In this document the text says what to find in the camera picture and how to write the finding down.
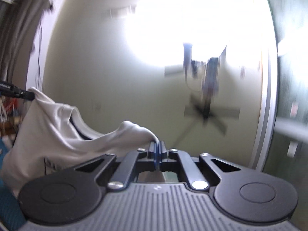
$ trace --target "beige wall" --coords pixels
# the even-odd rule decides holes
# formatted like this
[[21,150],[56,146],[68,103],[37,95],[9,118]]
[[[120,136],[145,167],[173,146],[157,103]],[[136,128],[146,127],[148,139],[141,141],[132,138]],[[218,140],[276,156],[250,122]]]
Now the beige wall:
[[[241,15],[239,30],[221,65],[214,105],[240,107],[240,119],[224,119],[226,137],[200,121],[178,148],[248,165],[260,112],[261,70],[256,29],[252,30],[252,0],[239,1],[242,7],[234,10],[235,17]],[[104,18],[109,8],[137,2],[67,0],[49,45],[44,91],[57,102],[77,106],[85,122],[97,131],[110,132],[130,120],[152,130],[169,148],[193,121],[183,117],[191,91],[183,76],[165,79],[162,67],[146,65],[132,53],[124,37],[125,19]],[[246,74],[240,79],[243,65],[247,65]]]

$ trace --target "ribbed panel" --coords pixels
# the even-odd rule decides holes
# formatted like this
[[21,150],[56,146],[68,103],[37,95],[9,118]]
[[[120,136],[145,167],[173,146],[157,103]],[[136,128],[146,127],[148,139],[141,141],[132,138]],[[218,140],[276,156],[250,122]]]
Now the ribbed panel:
[[272,226],[249,226],[225,217],[206,194],[184,184],[138,184],[120,193],[109,193],[87,218],[63,227],[27,223],[22,231],[291,231],[284,221]]

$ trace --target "bright light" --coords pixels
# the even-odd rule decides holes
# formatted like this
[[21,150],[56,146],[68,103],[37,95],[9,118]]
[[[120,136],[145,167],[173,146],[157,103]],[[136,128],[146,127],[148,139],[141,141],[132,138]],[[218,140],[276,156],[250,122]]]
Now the bright light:
[[127,18],[126,37],[134,54],[147,64],[183,63],[183,43],[193,44],[192,58],[219,56],[233,27],[234,0],[140,0]]

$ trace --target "metal frame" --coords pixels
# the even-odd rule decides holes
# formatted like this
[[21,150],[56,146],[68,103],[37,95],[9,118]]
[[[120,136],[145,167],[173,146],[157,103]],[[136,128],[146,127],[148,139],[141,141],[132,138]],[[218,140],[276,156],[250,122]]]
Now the metal frame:
[[250,168],[262,171],[274,131],[278,87],[278,62],[275,28],[268,0],[254,0],[262,26],[262,98]]

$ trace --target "screw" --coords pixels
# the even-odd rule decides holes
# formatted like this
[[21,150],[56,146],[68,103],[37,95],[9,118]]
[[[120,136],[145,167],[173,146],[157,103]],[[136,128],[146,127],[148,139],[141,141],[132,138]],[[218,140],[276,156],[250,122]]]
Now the screw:
[[124,184],[119,181],[112,181],[108,183],[108,188],[110,189],[121,189],[124,187]]
[[195,189],[205,189],[208,187],[208,183],[203,180],[196,180],[192,183],[192,187]]

